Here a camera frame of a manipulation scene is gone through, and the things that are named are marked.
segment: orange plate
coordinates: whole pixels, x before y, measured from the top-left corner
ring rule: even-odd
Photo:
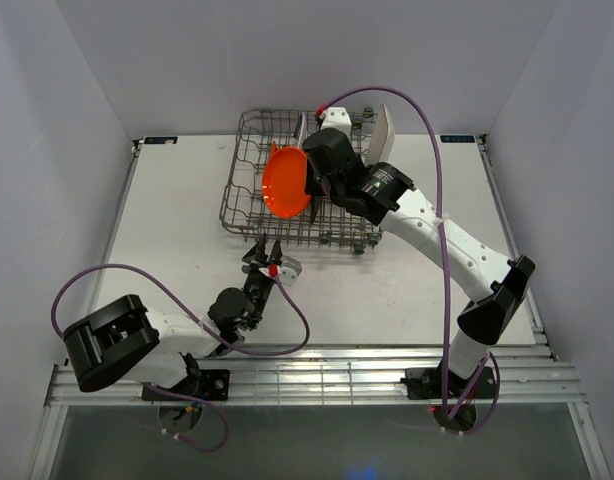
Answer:
[[[271,212],[281,218],[291,218],[302,212],[311,196],[305,194],[307,155],[296,147],[276,148],[263,173],[263,199]]]

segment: black label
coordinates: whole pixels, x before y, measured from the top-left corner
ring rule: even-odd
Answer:
[[[145,145],[173,145],[178,137],[145,137]]]
[[[476,143],[473,135],[441,135],[442,143]]]

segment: gray wall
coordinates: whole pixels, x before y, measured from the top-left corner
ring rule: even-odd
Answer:
[[[132,136],[234,132],[258,107],[411,93],[438,132],[489,131],[557,0],[57,0]],[[377,106],[363,94],[347,106]],[[424,131],[390,100],[399,131]]]
[[[100,261],[130,148],[53,2],[0,0],[0,480],[25,476],[64,358],[49,307]]]
[[[614,0],[560,3],[491,147],[548,338],[576,363],[614,475]]]

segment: aluminum frame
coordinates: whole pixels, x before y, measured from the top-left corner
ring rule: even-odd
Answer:
[[[512,253],[517,248],[502,207],[487,156],[484,136],[478,139],[483,167],[494,197],[503,230]],[[103,262],[111,255],[113,241],[122,217],[140,145],[127,173],[118,210],[105,248]],[[100,292],[97,281],[89,302],[90,310]],[[566,403],[584,458],[593,479],[610,478],[609,469],[588,413],[586,395],[574,365],[552,356],[531,293],[528,309],[536,345],[494,347],[501,367],[501,403]],[[289,405],[411,405],[400,383],[404,370],[433,367],[442,355],[441,347],[317,347],[311,346],[290,357],[251,358],[232,354],[221,359],[199,359],[201,368],[227,368],[231,371],[229,406]],[[30,479],[49,478],[69,406],[151,406],[158,402],[140,400],[141,386],[118,382],[100,392],[83,394],[70,367],[55,367],[48,390],[45,415],[34,453]]]

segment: dish rack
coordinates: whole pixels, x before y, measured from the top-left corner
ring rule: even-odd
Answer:
[[[307,132],[316,132],[314,112],[307,114]],[[271,213],[262,196],[262,175],[271,152],[272,142],[285,147],[293,140],[299,110],[251,110],[240,116],[236,148],[229,178],[220,206],[220,221],[229,232],[245,240],[266,233],[271,239],[287,244],[350,249],[360,255],[382,239],[382,232],[364,218],[353,217],[323,198],[314,223],[309,222],[309,207],[292,218],[279,218]],[[364,160],[377,115],[371,109],[350,113],[351,142]]]

